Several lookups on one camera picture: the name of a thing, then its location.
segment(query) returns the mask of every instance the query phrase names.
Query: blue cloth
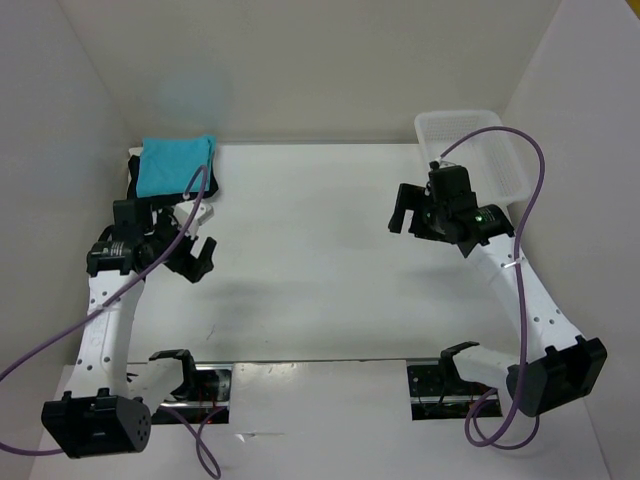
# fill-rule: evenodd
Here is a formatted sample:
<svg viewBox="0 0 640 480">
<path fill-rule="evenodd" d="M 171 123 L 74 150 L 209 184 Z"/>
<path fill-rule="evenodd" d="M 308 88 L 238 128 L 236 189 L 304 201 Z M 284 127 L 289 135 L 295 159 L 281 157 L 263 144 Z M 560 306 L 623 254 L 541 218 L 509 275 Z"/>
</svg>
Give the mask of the blue cloth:
<svg viewBox="0 0 640 480">
<path fill-rule="evenodd" d="M 209 190 L 215 148 L 216 137 L 211 135 L 188 140 L 143 139 L 136 185 L 138 197 L 183 193 L 200 165 L 209 168 L 206 187 Z M 197 192 L 200 185 L 196 180 L 191 191 Z"/>
</svg>

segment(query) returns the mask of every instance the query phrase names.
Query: blue towel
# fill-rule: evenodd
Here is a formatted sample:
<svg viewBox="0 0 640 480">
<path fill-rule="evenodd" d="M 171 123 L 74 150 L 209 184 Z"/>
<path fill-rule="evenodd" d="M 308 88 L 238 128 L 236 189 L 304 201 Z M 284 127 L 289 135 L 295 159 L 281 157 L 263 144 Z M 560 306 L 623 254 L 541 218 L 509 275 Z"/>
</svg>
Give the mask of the blue towel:
<svg viewBox="0 0 640 480">
<path fill-rule="evenodd" d="M 136 185 L 138 197 L 183 193 L 200 165 L 207 165 L 207 190 L 211 179 L 211 163 L 216 137 L 203 135 L 188 140 L 145 138 L 140 155 L 140 175 Z M 192 192 L 200 189 L 200 181 Z"/>
</svg>

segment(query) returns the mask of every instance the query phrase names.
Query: wall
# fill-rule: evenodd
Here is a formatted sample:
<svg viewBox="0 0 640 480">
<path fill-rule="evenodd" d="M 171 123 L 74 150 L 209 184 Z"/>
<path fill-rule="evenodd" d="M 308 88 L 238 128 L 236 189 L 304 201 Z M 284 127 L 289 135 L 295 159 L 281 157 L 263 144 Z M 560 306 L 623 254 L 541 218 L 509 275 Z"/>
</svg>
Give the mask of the wall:
<svg viewBox="0 0 640 480">
<path fill-rule="evenodd" d="M 130 134 L 59 5 L 0 3 L 0 366 L 79 320 L 84 257 L 122 193 Z M 38 444 L 70 345 L 0 386 L 0 439 Z M 3 476 L 32 461 L 0 453 Z"/>
<path fill-rule="evenodd" d="M 548 157 L 525 248 L 565 313 L 609 351 L 587 405 L 618 480 L 640 471 L 638 45 L 624 0 L 565 0 L 504 115 Z"/>
<path fill-rule="evenodd" d="M 411 141 L 501 112 L 558 0 L 60 0 L 135 133 Z"/>
</svg>

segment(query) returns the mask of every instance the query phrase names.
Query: perforated basket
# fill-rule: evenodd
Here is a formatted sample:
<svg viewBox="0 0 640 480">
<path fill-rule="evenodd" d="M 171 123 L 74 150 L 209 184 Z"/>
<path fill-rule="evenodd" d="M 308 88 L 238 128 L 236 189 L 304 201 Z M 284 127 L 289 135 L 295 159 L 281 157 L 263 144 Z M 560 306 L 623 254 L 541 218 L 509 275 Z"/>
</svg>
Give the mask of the perforated basket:
<svg viewBox="0 0 640 480">
<path fill-rule="evenodd" d="M 464 135 L 493 125 L 502 125 L 502 122 L 489 110 L 421 113 L 415 120 L 420 150 L 427 163 Z M 479 205 L 507 206 L 531 195 L 531 185 L 510 136 L 506 132 L 482 133 L 446 157 L 446 161 L 467 168 Z"/>
</svg>

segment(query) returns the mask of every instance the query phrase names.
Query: white plastic basket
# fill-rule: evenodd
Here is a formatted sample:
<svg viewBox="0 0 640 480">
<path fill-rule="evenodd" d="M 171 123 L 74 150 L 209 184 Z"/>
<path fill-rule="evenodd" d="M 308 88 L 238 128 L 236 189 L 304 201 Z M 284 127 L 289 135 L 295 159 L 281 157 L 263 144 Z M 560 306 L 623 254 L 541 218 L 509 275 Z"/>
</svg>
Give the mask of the white plastic basket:
<svg viewBox="0 0 640 480">
<path fill-rule="evenodd" d="M 415 126 L 424 160 L 435 160 L 453 142 L 478 128 L 502 125 L 490 110 L 450 110 L 421 113 Z M 522 161 L 506 132 L 482 133 L 467 140 L 445 158 L 469 171 L 478 204 L 507 206 L 526 200 L 531 185 Z"/>
</svg>

